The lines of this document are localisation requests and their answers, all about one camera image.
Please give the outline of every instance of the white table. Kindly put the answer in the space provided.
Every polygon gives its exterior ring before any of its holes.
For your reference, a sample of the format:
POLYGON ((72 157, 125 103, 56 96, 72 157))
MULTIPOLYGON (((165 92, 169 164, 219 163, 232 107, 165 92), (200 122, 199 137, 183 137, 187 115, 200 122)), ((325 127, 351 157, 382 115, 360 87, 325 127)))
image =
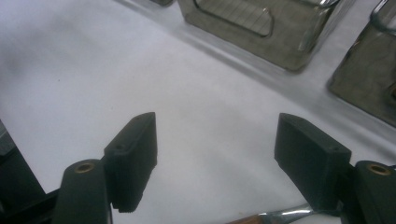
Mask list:
POLYGON ((376 4, 357 1, 291 76, 188 25, 177 3, 4 0, 0 119, 49 192, 67 166, 101 158, 132 117, 155 111, 159 163, 137 210, 114 211, 115 224, 225 223, 299 205, 274 160, 280 112, 350 148, 352 164, 396 163, 396 130, 326 90, 376 4))

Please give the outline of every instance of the brown wooden handle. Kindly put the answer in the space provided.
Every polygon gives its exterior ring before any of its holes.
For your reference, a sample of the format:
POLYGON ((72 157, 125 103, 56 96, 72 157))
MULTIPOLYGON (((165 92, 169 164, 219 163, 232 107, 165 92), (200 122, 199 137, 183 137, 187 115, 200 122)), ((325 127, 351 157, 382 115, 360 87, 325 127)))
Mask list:
POLYGON ((227 224, 263 224, 259 216, 245 217, 227 224))

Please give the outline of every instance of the white surface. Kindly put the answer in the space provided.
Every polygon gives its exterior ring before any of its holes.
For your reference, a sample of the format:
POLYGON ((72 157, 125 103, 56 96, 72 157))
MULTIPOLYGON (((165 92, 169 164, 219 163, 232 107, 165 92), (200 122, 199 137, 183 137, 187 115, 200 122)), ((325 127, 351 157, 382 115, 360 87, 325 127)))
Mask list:
POLYGON ((116 224, 225 223, 303 203, 273 159, 280 112, 319 126, 353 151, 352 163, 396 163, 395 129, 325 87, 376 1, 357 1, 297 76, 188 25, 177 3, 127 5, 0 3, 0 119, 46 191, 149 111, 159 164, 138 209, 114 211, 116 224))

